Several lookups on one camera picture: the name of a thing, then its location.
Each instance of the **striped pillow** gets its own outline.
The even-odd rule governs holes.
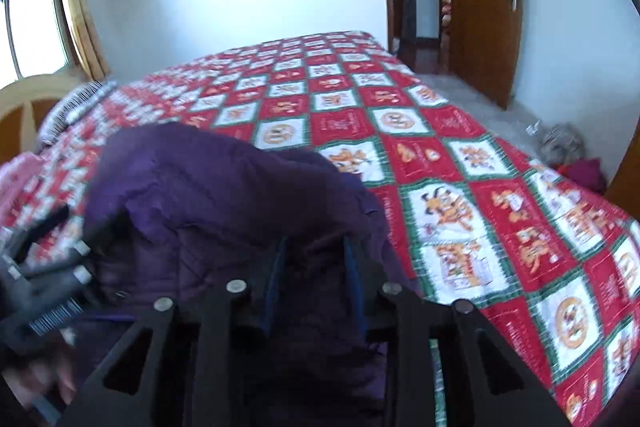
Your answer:
[[[102,88],[102,83],[97,80],[81,84],[60,100],[45,117],[38,131],[34,152],[39,154],[45,147],[51,147],[62,132],[68,127],[66,115],[82,105]]]
[[[110,80],[109,82],[104,84],[98,91],[96,91],[91,96],[91,98],[89,98],[89,100],[69,111],[66,115],[67,126],[73,125],[82,120],[82,118],[84,118],[89,113],[89,111],[91,111],[102,100],[107,98],[107,96],[109,96],[117,87],[118,82],[116,80]]]

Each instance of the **quilt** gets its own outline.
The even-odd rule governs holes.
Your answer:
[[[426,298],[475,302],[573,425],[596,418],[635,359],[640,225],[488,133],[359,31],[232,49],[117,89],[43,153],[2,223],[74,209],[30,262],[78,238],[106,139],[169,121],[263,150],[311,148],[358,174]]]

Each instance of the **beige curtain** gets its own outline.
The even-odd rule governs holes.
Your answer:
[[[100,39],[89,15],[86,0],[62,0],[66,23],[84,72],[93,80],[101,80],[110,73],[102,54]]]

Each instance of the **wooden furniture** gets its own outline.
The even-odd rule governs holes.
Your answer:
[[[47,113],[82,79],[75,71],[40,74],[0,89],[0,164],[33,148]]]
[[[640,121],[605,197],[640,221]]]

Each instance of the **tiled floor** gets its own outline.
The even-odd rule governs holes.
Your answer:
[[[527,127],[536,118],[522,106],[512,103],[503,110],[473,87],[451,74],[418,74],[427,86],[467,111],[489,131],[507,140],[530,156],[538,157],[536,140],[527,134]]]
[[[442,48],[402,41],[398,59],[409,66],[422,81],[452,103],[464,109],[488,130],[509,141],[530,156],[538,157],[538,142],[527,134],[536,117],[516,102],[504,111],[491,100],[465,84],[449,71],[449,41],[446,34]]]

